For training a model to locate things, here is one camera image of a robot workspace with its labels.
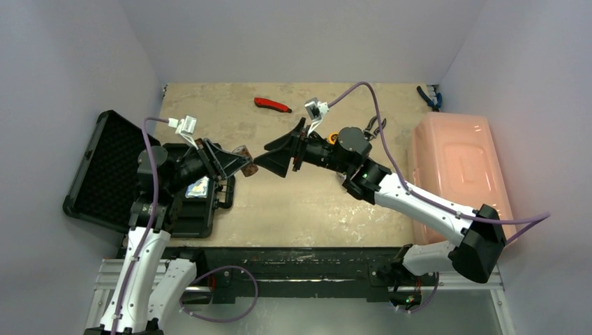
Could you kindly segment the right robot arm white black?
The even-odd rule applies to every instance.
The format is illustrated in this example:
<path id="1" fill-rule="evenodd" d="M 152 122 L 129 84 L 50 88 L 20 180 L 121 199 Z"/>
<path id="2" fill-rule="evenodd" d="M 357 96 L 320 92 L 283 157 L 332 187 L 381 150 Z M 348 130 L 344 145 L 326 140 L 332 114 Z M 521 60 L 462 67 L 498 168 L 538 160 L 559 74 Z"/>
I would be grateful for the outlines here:
<path id="1" fill-rule="evenodd" d="M 444 241 L 405 246 L 392 265 L 394 279 L 408 284 L 429 272 L 455 270 L 464 278 L 486 283 L 506 245 L 498 212 L 441 198 L 408 183 L 369 156 L 371 143 L 361 129 L 342 128 L 331 144 L 310 131 L 301 119 L 289 133 L 264 146 L 254 162 L 285 177 L 309 163 L 346 176 L 342 186 L 357 200 L 395 210 L 435 230 Z"/>

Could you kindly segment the black poker set case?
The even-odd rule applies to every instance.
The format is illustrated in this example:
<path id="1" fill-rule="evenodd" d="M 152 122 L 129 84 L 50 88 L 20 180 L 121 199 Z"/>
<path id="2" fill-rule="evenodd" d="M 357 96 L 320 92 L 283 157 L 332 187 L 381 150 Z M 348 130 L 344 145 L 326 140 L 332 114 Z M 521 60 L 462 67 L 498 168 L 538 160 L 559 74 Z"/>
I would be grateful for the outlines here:
<path id="1" fill-rule="evenodd" d="M 114 110 L 99 114 L 62 209 L 67 216 L 127 233 L 130 209 L 138 197 L 138 156 L 145 150 L 140 127 Z M 172 232 L 176 238 L 212 234 L 214 212 L 230 209 L 236 179 L 209 180 L 206 198 L 183 202 Z"/>

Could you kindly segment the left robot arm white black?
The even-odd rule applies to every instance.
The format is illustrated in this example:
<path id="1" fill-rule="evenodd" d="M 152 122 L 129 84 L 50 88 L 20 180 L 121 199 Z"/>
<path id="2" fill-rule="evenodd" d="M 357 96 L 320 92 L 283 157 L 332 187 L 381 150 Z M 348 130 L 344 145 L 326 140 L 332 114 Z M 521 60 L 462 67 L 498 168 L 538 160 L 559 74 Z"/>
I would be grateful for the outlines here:
<path id="1" fill-rule="evenodd" d="M 155 281 L 187 188 L 204 177 L 222 181 L 238 171 L 246 174 L 253 158 L 246 146 L 226 151 L 208 139 L 197 139 L 180 157 L 163 146 L 149 145 L 137 162 L 139 191 L 130 209 L 116 288 L 98 325 L 85 329 L 85 334 L 163 333 L 184 288 L 200 285 L 208 276 L 208 266 L 197 256 L 175 256 L 165 276 Z"/>

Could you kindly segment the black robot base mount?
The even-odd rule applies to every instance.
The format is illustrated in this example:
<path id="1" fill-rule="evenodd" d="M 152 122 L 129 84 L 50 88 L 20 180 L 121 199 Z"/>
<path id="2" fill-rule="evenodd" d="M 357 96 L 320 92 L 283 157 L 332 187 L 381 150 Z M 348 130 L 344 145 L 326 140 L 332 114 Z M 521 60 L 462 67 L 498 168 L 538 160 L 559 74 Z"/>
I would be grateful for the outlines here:
<path id="1" fill-rule="evenodd" d="M 167 247 L 166 263 L 197 264 L 197 282 L 215 304 L 239 297 L 345 298 L 417 305 L 436 279 L 399 264 L 401 247 Z"/>

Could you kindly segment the brown black poker chip stack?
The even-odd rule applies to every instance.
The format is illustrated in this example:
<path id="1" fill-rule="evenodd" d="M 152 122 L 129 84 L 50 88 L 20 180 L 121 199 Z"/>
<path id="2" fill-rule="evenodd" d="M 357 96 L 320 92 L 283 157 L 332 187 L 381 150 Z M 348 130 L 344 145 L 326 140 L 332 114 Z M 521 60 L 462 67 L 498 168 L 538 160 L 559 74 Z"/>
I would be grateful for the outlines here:
<path id="1" fill-rule="evenodd" d="M 252 177 L 258 172 L 258 166 L 254 163 L 253 157 L 246 145 L 234 148 L 232 153 L 247 160 L 247 164 L 241 168 L 241 172 L 245 177 Z"/>

